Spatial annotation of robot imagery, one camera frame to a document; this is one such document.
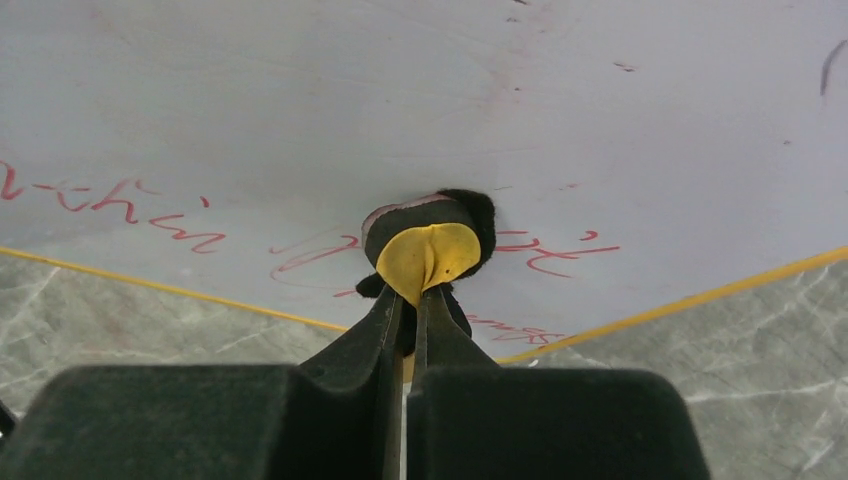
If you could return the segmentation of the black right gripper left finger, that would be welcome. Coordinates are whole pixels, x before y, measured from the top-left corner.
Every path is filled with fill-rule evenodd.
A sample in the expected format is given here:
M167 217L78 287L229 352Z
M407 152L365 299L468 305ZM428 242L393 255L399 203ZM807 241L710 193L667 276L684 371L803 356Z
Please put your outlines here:
M394 479L402 299L300 365L87 365L54 377L5 479Z

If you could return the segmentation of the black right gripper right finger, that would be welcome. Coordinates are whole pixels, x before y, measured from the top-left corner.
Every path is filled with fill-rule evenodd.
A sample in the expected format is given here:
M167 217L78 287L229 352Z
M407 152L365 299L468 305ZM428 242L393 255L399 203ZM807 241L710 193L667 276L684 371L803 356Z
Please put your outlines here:
M407 400L411 479L706 479L681 395L634 369L510 368L456 324L443 288L418 307Z

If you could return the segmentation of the yellow black whiteboard eraser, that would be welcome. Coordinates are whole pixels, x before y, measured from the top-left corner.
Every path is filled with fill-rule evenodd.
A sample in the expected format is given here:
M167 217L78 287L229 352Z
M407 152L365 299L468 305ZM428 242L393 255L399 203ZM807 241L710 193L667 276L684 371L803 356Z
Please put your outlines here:
M495 219L488 195L464 189L377 208L361 225L362 248L374 272L357 283L356 292L376 298L390 287L417 309L423 294L438 287L455 324L470 337L453 283L475 275L492 257Z

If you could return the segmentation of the yellow framed whiteboard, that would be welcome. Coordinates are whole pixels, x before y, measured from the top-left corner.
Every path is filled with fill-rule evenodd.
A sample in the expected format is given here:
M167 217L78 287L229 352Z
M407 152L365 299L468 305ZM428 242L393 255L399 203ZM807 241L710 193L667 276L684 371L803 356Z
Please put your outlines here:
M1 5L5 252L340 330L366 216L442 188L502 359L842 260L847 5Z

